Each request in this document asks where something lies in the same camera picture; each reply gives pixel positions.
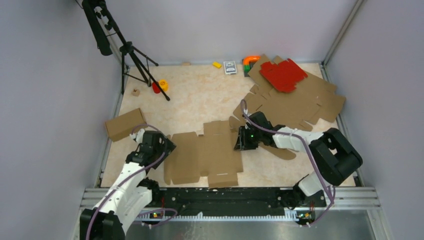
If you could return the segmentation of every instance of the yellow block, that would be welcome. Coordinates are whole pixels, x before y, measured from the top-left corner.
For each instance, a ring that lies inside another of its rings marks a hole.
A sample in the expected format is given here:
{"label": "yellow block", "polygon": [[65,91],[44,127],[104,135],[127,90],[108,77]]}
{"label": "yellow block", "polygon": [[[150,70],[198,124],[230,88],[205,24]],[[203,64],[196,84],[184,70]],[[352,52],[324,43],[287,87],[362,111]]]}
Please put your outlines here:
{"label": "yellow block", "polygon": [[159,81],[159,86],[164,92],[168,91],[168,83],[165,79]]}
{"label": "yellow block", "polygon": [[214,65],[214,66],[215,66],[215,68],[217,68],[217,69],[220,69],[220,68],[221,68],[221,66],[222,66],[219,62],[216,62],[216,61],[214,61],[214,62],[212,63],[212,65]]}

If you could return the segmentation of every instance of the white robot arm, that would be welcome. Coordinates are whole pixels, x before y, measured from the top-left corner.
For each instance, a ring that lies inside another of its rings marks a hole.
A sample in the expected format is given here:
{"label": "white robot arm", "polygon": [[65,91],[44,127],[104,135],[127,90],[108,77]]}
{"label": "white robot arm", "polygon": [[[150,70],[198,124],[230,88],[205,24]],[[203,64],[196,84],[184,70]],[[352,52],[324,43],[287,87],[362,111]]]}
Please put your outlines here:
{"label": "white robot arm", "polygon": [[[246,125],[240,126],[238,129],[235,150],[256,149],[259,143],[264,143],[266,146],[279,149],[308,151],[313,156],[326,187],[329,185],[339,186],[363,163],[358,152],[336,128],[330,128],[324,132],[309,132],[285,125],[272,126],[260,111],[248,115],[248,118],[249,121]],[[323,189],[315,171],[305,176],[294,187],[299,188],[306,197]]]}
{"label": "white robot arm", "polygon": [[175,144],[158,131],[141,129],[130,135],[138,143],[123,165],[115,183],[92,208],[79,218],[79,234],[89,240],[124,240],[128,228],[159,190],[157,182],[146,178],[175,149]]}

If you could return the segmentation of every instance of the white wall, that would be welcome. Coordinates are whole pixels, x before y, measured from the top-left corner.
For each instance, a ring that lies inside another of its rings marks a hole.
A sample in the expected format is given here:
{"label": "white wall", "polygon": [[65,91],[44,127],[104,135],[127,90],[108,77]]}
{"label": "white wall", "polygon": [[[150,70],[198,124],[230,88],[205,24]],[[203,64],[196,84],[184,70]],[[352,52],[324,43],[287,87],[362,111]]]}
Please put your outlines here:
{"label": "white wall", "polygon": [[395,239],[422,239],[424,2],[369,0],[329,64]]}
{"label": "white wall", "polygon": [[120,66],[73,0],[0,3],[0,239],[69,239]]}
{"label": "white wall", "polygon": [[108,8],[127,41],[160,64],[249,55],[324,59],[356,0],[120,0]]}

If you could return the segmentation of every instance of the flattened cardboard box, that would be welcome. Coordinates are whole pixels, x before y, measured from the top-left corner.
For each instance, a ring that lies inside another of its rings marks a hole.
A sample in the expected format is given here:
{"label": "flattened cardboard box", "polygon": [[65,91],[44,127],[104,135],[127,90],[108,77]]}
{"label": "flattened cardboard box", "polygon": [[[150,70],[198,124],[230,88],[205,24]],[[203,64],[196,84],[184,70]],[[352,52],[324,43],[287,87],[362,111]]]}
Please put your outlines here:
{"label": "flattened cardboard box", "polygon": [[[133,128],[137,125],[145,123],[146,119],[143,116],[142,110],[137,108],[106,121],[104,125],[106,126],[106,131],[109,138],[113,142],[116,142],[128,137],[131,131],[133,131]],[[142,127],[136,128],[134,131],[137,132],[141,128]]]}
{"label": "flattened cardboard box", "polygon": [[[284,60],[277,56],[273,61],[279,64]],[[319,118],[329,122],[336,120],[346,98],[335,94],[337,87],[334,84],[305,71],[307,77],[296,84],[293,92],[278,92],[259,72],[261,65],[266,62],[270,62],[270,59],[262,55],[248,73],[256,83],[244,97],[249,113],[261,111],[274,126],[282,124],[305,131],[311,131],[310,124],[316,124]],[[240,105],[233,114],[236,118],[231,116],[229,122],[235,131],[246,121]],[[294,152],[287,149],[261,147],[281,159],[291,160],[296,157]]]}
{"label": "flattened cardboard box", "polygon": [[238,186],[237,173],[243,172],[241,152],[234,151],[238,133],[231,132],[229,121],[204,123],[203,132],[172,136],[176,149],[164,161],[165,183],[197,183],[207,177],[210,188]]}

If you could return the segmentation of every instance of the tripod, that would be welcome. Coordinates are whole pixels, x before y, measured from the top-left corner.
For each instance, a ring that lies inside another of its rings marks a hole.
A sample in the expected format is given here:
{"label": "tripod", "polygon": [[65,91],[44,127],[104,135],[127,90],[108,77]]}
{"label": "tripod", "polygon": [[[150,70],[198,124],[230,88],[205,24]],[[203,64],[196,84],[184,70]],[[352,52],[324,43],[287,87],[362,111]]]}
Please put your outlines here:
{"label": "tripod", "polygon": [[[95,12],[95,8],[96,7],[100,7],[101,11],[100,13]],[[133,46],[133,43],[130,41],[126,41],[124,36],[122,35],[117,23],[115,22],[114,18],[112,17],[111,13],[109,12],[108,8],[106,7],[106,2],[104,0],[83,0],[82,1],[82,8],[84,9],[85,15],[87,16],[88,19],[88,23],[90,24],[91,30],[93,31],[94,37],[97,41],[97,47],[100,49],[100,52],[102,55],[108,56],[112,54],[111,48],[110,48],[110,44],[108,39],[106,38],[107,36],[105,35],[105,33],[103,32],[103,29],[101,28],[97,18],[101,18],[102,16],[107,17],[108,22],[107,24],[104,25],[104,27],[107,30],[115,30],[115,33],[113,34],[117,34],[117,36],[119,37],[119,40],[122,42],[122,46],[119,48],[119,51],[121,52],[121,70],[122,70],[122,86],[121,86],[121,94],[124,94],[124,78],[125,75],[137,79],[139,81],[142,81],[144,83],[147,84],[147,86],[151,87],[152,86],[152,82],[153,84],[156,84],[157,88],[160,90],[160,92],[162,92],[162,94],[165,96],[166,100],[171,100],[170,97],[164,92],[164,90],[159,86],[159,83],[155,80],[155,78],[152,76],[152,74],[150,74],[149,69],[147,69],[145,67],[145,65],[142,63],[142,61],[140,61],[140,59],[137,57],[136,53],[134,51],[136,51],[137,53],[139,53],[140,55],[142,55],[143,57],[146,58],[147,61],[152,62],[154,65],[158,66],[159,64],[155,61],[153,61],[150,57],[148,57],[147,55],[145,55],[144,53],[142,53],[140,50],[138,50],[135,46]],[[140,72],[141,76],[143,77],[143,79],[137,78],[135,76],[132,76],[130,74],[128,74],[127,72],[125,72],[125,56],[129,55],[132,59],[132,61],[135,64],[135,67],[138,69],[138,71]]]}
{"label": "tripod", "polygon": [[[161,88],[161,86],[159,86],[159,83],[155,80],[155,78],[152,76],[152,74],[150,73],[150,71],[146,68],[146,66],[142,63],[142,61],[137,57],[137,55],[134,53],[134,50],[139,53],[140,55],[142,55],[143,57],[146,58],[147,61],[150,61],[151,63],[153,63],[155,66],[159,66],[159,64],[155,61],[153,61],[150,57],[148,57],[146,54],[142,53],[140,50],[138,50],[135,46],[133,46],[133,43],[131,41],[126,41],[124,36],[122,35],[118,25],[116,24],[116,22],[114,21],[114,19],[112,18],[111,14],[109,13],[109,11],[105,11],[104,12],[107,19],[109,19],[109,24],[116,32],[116,34],[118,35],[119,39],[122,42],[122,46],[119,48],[119,51],[121,52],[121,71],[122,71],[122,75],[121,75],[121,94],[124,94],[124,78],[125,75],[137,79],[139,81],[142,81],[144,83],[147,84],[147,86],[152,86],[152,82],[150,80],[153,81],[153,84],[156,84],[157,88],[160,90],[160,92],[165,96],[166,100],[171,100],[170,97],[164,92],[164,90]],[[143,79],[140,79],[138,77],[134,77],[128,73],[125,73],[125,56],[129,55],[132,59],[132,61],[135,64],[135,67],[138,69],[138,71],[141,73],[141,76],[143,77]]]}
{"label": "tripod", "polygon": [[[130,41],[125,42],[119,48],[119,51],[121,52],[121,71],[122,71],[122,75],[121,75],[121,77],[122,77],[121,78],[121,94],[124,94],[124,90],[125,90],[125,88],[124,88],[124,78],[125,78],[125,75],[127,75],[128,77],[131,77],[133,79],[137,79],[137,80],[139,80],[141,82],[146,83],[147,86],[149,86],[149,87],[152,86],[152,82],[150,81],[150,80],[152,80],[153,81],[153,84],[156,84],[156,86],[159,88],[160,92],[162,92],[162,94],[165,96],[166,100],[168,100],[168,101],[171,100],[170,97],[159,86],[159,83],[155,80],[155,78],[152,76],[152,74],[150,73],[150,71],[145,67],[145,65],[142,63],[142,61],[134,53],[134,50],[137,53],[139,53],[141,56],[145,57],[147,61],[150,61],[155,66],[159,66],[159,64],[157,62],[153,61],[150,57],[148,57],[146,54],[142,53],[135,46],[133,46],[133,43],[132,42],[130,42]],[[141,73],[141,76],[143,77],[143,79],[140,79],[138,77],[132,76],[132,75],[130,75],[130,74],[128,74],[128,73],[125,72],[125,56],[127,54],[129,54],[129,56],[131,57],[132,61],[135,64],[135,67]]]}

